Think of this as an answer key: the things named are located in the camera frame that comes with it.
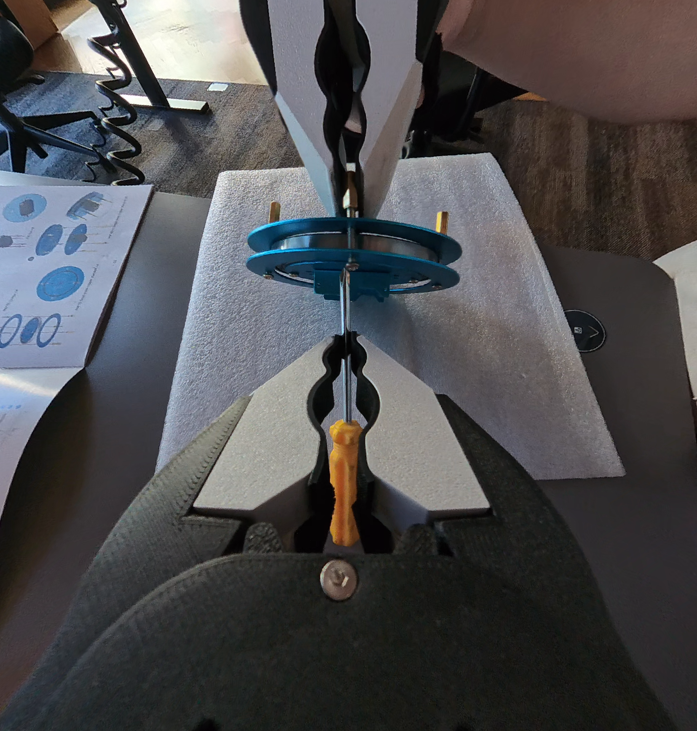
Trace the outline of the white foam sheet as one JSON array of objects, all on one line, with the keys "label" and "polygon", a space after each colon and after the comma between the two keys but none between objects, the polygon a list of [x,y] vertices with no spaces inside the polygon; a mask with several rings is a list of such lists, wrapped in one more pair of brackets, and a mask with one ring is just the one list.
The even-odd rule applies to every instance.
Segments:
[{"label": "white foam sheet", "polygon": [[[338,331],[338,304],[245,267],[266,221],[324,215],[306,169],[231,170],[217,179],[157,467],[238,397]],[[447,211],[463,249],[449,290],[361,297],[352,325],[450,396],[536,480],[618,477],[614,443],[544,259],[488,153],[401,160],[380,215],[421,226]]]}]

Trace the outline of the brown cardboard box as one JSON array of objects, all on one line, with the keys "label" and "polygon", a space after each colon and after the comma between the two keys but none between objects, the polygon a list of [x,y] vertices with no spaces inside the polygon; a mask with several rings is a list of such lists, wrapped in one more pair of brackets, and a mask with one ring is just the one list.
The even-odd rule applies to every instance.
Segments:
[{"label": "brown cardboard box", "polygon": [[59,33],[44,1],[6,1],[34,50]]}]

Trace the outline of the dark grey desk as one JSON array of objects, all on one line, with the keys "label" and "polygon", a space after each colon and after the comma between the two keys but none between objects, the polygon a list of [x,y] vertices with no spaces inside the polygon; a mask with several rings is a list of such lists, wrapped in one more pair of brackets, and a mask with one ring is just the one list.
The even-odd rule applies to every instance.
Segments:
[{"label": "dark grey desk", "polygon": [[0,521],[0,711],[152,477],[210,201],[154,193],[85,370],[56,396]]}]

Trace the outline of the orange-handled screwdriver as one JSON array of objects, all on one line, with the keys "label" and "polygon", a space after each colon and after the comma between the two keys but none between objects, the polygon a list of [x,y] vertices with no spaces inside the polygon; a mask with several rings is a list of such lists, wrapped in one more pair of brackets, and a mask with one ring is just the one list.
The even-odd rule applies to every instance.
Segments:
[{"label": "orange-handled screwdriver", "polygon": [[335,491],[330,533],[333,543],[341,547],[351,547],[359,541],[353,505],[357,497],[359,438],[362,427],[352,417],[350,274],[349,269],[344,268],[340,276],[341,334],[345,346],[342,364],[343,418],[329,429],[332,438],[329,476]]}]

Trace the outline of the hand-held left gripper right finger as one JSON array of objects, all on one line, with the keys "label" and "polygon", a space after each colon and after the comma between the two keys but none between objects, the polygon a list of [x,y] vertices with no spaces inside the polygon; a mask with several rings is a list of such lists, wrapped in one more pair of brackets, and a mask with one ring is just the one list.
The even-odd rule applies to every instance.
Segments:
[{"label": "hand-held left gripper right finger", "polygon": [[379,399],[365,434],[374,515],[401,534],[415,524],[486,513],[490,503],[435,393],[364,336],[358,343],[367,355],[362,373]]}]

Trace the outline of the person's right forearm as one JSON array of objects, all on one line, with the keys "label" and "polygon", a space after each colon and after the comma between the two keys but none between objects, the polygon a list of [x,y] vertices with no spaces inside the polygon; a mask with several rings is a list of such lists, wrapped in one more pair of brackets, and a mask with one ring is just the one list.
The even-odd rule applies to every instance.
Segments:
[{"label": "person's right forearm", "polygon": [[445,50],[604,121],[697,118],[697,1],[451,1]]}]

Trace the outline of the blue round metal base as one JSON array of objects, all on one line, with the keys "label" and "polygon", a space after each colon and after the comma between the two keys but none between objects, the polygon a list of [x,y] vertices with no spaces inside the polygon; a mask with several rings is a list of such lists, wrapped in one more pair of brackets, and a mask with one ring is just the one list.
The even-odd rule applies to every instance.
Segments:
[{"label": "blue round metal base", "polygon": [[350,272],[351,299],[382,301],[391,294],[448,289],[459,282],[449,264],[462,254],[449,236],[372,218],[311,217],[266,224],[247,237],[246,266],[259,276],[340,297],[340,274]]}]

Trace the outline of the black saddle stool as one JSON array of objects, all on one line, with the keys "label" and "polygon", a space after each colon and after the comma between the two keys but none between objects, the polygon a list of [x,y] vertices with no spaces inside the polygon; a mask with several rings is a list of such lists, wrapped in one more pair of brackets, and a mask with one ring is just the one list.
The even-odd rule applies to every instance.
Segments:
[{"label": "black saddle stool", "polygon": [[0,156],[9,153],[12,172],[24,172],[27,151],[33,151],[45,159],[47,152],[42,144],[84,154],[96,159],[107,172],[115,172],[115,166],[97,149],[81,145],[52,134],[49,130],[70,123],[90,120],[98,132],[103,132],[99,118],[92,111],[76,111],[51,115],[18,117],[6,106],[6,96],[27,83],[41,84],[44,79],[37,75],[27,76],[34,51],[22,30],[5,14],[0,14]]}]

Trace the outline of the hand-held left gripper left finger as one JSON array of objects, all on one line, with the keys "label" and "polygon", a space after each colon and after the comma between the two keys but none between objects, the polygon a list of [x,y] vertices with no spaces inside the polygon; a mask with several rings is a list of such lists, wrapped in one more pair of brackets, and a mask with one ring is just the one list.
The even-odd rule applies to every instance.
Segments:
[{"label": "hand-held left gripper left finger", "polygon": [[202,516],[269,523],[297,550],[323,550],[335,499],[323,421],[344,346],[307,351],[253,392],[193,504]]}]

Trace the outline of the open instruction booklet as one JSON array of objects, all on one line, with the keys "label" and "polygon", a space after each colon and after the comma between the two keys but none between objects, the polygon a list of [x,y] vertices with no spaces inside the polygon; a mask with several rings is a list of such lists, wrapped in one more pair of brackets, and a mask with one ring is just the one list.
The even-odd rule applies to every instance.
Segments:
[{"label": "open instruction booklet", "polygon": [[35,426],[85,366],[151,195],[0,187],[0,518]]}]

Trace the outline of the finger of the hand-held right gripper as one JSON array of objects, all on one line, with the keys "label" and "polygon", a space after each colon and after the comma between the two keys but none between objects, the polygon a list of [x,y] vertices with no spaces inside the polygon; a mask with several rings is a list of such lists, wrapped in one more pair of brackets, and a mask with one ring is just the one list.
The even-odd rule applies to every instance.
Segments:
[{"label": "finger of the hand-held right gripper", "polygon": [[329,215],[344,215],[350,2],[268,1],[275,100]]},{"label": "finger of the hand-held right gripper", "polygon": [[370,45],[370,69],[361,93],[366,134],[359,152],[368,217],[377,216],[386,198],[420,94],[417,6],[417,1],[356,3],[356,17]]}]

